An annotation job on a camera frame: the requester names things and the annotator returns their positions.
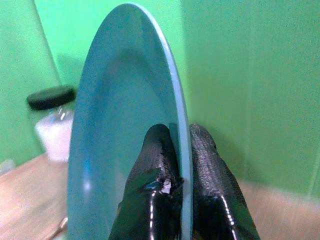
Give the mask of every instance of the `jar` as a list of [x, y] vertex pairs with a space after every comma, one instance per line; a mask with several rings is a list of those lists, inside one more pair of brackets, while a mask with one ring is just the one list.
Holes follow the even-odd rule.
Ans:
[[30, 122], [52, 161], [69, 158], [75, 98], [74, 88], [68, 85], [47, 88], [27, 97]]

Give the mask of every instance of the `jar lid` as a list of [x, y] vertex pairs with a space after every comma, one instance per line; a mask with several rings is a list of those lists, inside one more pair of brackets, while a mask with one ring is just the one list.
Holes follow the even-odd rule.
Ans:
[[47, 110], [59, 107], [76, 99], [75, 89], [70, 85], [46, 88], [26, 98], [32, 110]]

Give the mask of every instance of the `green wall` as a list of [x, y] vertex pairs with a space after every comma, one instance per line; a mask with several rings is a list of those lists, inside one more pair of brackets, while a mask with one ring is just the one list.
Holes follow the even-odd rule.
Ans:
[[41, 148], [26, 97], [59, 84], [41, 22], [30, 0], [0, 1], [0, 163], [34, 158]]
[[[35, 0], [61, 81], [77, 85], [120, 0]], [[190, 123], [238, 178], [320, 197], [320, 5], [140, 0], [174, 54]]]

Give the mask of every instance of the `plate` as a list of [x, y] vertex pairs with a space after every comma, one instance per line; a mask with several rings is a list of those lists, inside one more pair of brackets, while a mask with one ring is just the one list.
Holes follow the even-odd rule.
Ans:
[[191, 239], [192, 161], [169, 45], [143, 7], [122, 4], [99, 27], [76, 97], [68, 172], [68, 239], [107, 239], [129, 172], [154, 124], [170, 129], [184, 178], [182, 239]]

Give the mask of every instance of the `table surface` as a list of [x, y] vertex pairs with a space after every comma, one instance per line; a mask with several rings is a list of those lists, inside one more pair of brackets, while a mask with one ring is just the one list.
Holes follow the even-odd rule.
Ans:
[[[0, 176], [0, 240], [43, 240], [67, 214], [68, 163], [45, 154]], [[320, 239], [320, 204], [241, 182], [262, 240]]]

